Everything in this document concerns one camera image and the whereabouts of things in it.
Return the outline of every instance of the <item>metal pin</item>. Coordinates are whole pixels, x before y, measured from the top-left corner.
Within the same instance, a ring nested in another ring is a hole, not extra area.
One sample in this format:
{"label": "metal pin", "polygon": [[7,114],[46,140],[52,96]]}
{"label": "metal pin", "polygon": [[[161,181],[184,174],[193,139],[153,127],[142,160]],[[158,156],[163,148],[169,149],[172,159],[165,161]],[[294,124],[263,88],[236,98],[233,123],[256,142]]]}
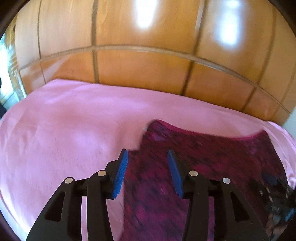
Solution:
{"label": "metal pin", "polygon": [[229,184],[230,183],[230,179],[225,177],[222,179],[222,181],[225,183],[225,184]]}
{"label": "metal pin", "polygon": [[71,182],[73,182],[73,178],[71,177],[66,178],[65,183],[69,184]]}
{"label": "metal pin", "polygon": [[98,172],[98,176],[103,177],[105,176],[107,173],[104,170],[101,170]]}
{"label": "metal pin", "polygon": [[189,172],[189,175],[192,176],[192,177],[196,177],[198,175],[198,172],[192,170],[192,171]]}

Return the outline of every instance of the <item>maroon garment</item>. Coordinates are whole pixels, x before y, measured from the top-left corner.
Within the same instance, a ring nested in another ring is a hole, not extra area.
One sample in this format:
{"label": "maroon garment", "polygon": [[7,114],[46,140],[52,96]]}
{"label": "maroon garment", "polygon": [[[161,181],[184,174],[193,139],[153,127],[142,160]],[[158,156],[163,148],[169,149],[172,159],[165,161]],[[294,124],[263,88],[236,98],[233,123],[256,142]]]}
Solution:
{"label": "maroon garment", "polygon": [[[206,178],[230,178],[261,222],[266,223],[268,213],[249,183],[252,179],[263,182],[262,171],[287,179],[265,131],[252,137],[226,138],[182,130],[156,120],[143,136],[140,150],[129,152],[120,241],[182,240],[189,200],[181,200],[175,193],[167,161],[169,148]],[[212,240],[213,200],[209,209],[208,240]]]}

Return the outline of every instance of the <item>pink bedsheet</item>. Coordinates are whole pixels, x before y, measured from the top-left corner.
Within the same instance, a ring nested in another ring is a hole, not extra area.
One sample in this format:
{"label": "pink bedsheet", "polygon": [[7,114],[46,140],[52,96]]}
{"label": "pink bedsheet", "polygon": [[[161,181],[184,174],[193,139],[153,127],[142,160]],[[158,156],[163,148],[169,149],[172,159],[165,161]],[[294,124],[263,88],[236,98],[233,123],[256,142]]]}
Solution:
{"label": "pink bedsheet", "polygon": [[[87,178],[117,159],[122,148],[137,149],[153,119],[225,137],[264,129],[295,187],[296,142],[274,123],[178,95],[56,79],[0,121],[1,211],[26,236],[64,178]],[[123,188],[116,200],[107,202],[114,240],[123,228]],[[82,233],[87,240],[85,202]]]}

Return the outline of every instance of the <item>wooden wall panel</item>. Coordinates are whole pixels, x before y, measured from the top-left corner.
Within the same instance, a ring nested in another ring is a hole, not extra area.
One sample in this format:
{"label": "wooden wall panel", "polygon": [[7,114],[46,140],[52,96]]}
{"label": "wooden wall panel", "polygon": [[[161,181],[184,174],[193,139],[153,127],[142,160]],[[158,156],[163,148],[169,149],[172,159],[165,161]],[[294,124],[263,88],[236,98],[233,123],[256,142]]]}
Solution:
{"label": "wooden wall panel", "polygon": [[274,45],[260,86],[281,101],[296,64],[296,37],[283,16],[276,11]]}
{"label": "wooden wall panel", "polygon": [[275,112],[274,116],[270,120],[282,126],[289,118],[289,115],[290,114],[287,111],[279,107],[278,110]]}
{"label": "wooden wall panel", "polygon": [[45,82],[61,78],[94,83],[92,52],[76,53],[41,62]]}
{"label": "wooden wall panel", "polygon": [[102,84],[180,94],[189,60],[161,54],[104,50],[97,55]]}
{"label": "wooden wall panel", "polygon": [[22,69],[20,75],[27,95],[45,85],[40,63]]}
{"label": "wooden wall panel", "polygon": [[41,55],[90,46],[92,7],[93,0],[42,0]]}
{"label": "wooden wall panel", "polygon": [[240,111],[252,86],[223,71],[195,64],[185,96]]}
{"label": "wooden wall panel", "polygon": [[283,101],[283,106],[291,113],[296,106],[296,73]]}
{"label": "wooden wall panel", "polygon": [[256,89],[244,113],[262,120],[270,120],[278,108],[278,104],[262,91]]}
{"label": "wooden wall panel", "polygon": [[200,0],[100,0],[96,44],[193,51]]}
{"label": "wooden wall panel", "polygon": [[15,48],[20,68],[40,58],[37,33],[39,6],[40,0],[31,0],[17,14]]}
{"label": "wooden wall panel", "polygon": [[197,56],[257,82],[272,37],[267,0],[209,0]]}

